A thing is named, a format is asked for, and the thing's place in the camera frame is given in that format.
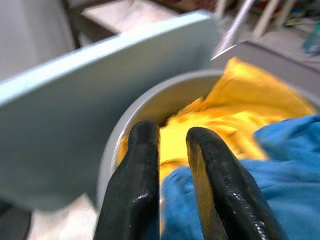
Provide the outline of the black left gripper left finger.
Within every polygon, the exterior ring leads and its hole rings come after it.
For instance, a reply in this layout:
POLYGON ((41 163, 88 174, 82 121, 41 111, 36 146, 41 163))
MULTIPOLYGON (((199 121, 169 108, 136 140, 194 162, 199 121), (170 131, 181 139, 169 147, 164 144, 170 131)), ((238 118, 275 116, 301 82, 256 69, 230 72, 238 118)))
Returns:
POLYGON ((94 239, 160 238, 159 146, 155 122, 133 126, 127 153, 106 189, 94 239))

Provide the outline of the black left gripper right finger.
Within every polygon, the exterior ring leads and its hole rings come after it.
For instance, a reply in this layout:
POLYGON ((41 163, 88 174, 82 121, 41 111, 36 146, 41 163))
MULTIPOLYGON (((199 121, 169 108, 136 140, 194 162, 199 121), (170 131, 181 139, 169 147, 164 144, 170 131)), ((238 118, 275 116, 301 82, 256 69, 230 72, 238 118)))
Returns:
POLYGON ((253 176, 217 133, 193 127, 186 145, 206 240, 288 238, 253 176))

